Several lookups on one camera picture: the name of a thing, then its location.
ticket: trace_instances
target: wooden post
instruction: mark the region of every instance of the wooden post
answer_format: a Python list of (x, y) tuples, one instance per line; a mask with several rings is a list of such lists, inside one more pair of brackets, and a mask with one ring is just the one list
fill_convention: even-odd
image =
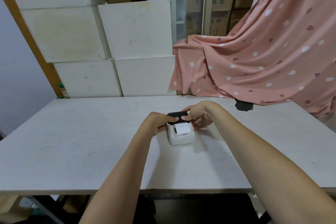
[(42, 68), (46, 78), (48, 79), (50, 85), (52, 86), (53, 90), (55, 91), (56, 95), (58, 97), (62, 97), (61, 90), (58, 86), (58, 84), (61, 82), (61, 79), (59, 78), (56, 69), (52, 63), (46, 63), (40, 49), (37, 47), (37, 44), (31, 35), (25, 20), (23, 19), (21, 15), (21, 11), (16, 3), (15, 0), (3, 0), (5, 4), (7, 5), (11, 15), (13, 16), (17, 26), (19, 27), (23, 37), (27, 41), (31, 51), (35, 55), (35, 58), (37, 59), (37, 62), (40, 64), (40, 67)]

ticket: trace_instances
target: person's left arm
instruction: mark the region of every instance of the person's left arm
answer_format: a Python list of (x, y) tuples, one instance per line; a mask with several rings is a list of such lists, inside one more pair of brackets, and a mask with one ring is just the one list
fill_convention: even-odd
[(79, 224), (132, 223), (151, 139), (178, 118), (152, 112), (99, 188)]

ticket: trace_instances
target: stack of white boxes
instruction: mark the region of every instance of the stack of white boxes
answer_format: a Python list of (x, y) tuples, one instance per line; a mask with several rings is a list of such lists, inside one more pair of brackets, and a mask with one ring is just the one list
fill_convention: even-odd
[(169, 0), (16, 2), (71, 98), (176, 95)]

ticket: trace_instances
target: white portable printer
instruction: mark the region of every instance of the white portable printer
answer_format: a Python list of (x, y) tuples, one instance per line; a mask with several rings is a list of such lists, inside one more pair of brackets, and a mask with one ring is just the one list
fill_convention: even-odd
[(195, 131), (190, 121), (182, 120), (182, 116), (187, 116), (187, 112), (171, 112), (167, 114), (171, 117), (178, 117), (176, 122), (167, 122), (169, 142), (171, 145), (193, 143), (195, 141)]

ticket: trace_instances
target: hand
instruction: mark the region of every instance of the hand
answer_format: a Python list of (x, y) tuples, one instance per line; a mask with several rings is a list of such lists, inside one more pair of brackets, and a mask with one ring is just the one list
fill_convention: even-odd
[(149, 126), (149, 128), (153, 130), (153, 136), (156, 136), (158, 132), (167, 129), (167, 122), (175, 122), (178, 120), (178, 118), (170, 117), (162, 113), (151, 112), (143, 121), (143, 124)]
[(212, 119), (206, 111), (207, 104), (211, 101), (202, 101), (196, 105), (190, 105), (182, 111), (190, 111), (188, 116), (182, 116), (182, 120), (191, 120), (195, 130), (199, 130), (212, 124)]

